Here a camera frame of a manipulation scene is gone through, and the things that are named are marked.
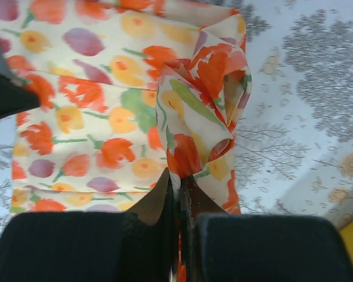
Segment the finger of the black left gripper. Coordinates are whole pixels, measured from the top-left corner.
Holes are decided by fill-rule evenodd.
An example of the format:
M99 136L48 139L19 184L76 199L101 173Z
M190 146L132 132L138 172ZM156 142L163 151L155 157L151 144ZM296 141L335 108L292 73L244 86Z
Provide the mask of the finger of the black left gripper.
M23 89L5 62L0 47L0 119L40 106L38 96Z

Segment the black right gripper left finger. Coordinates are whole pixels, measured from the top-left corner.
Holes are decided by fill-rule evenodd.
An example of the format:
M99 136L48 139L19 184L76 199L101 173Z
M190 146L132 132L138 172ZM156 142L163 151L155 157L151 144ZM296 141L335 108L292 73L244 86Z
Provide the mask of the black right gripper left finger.
M125 212L19 214L0 238L0 281L168 281L173 203L164 170Z

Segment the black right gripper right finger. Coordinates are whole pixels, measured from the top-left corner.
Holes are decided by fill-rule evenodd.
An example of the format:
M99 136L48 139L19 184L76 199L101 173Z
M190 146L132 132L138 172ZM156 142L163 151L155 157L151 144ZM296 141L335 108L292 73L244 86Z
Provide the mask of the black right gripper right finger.
M323 218L229 214L187 177L181 219L187 281L353 281L344 241Z

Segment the orange floral fabric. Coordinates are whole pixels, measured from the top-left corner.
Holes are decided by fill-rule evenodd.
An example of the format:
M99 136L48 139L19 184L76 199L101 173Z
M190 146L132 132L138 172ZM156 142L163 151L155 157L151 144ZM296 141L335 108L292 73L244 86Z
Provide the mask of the orange floral fabric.
M12 219L129 210L164 170L239 213L234 129L247 29L189 1L0 1L4 59L40 106L16 114Z

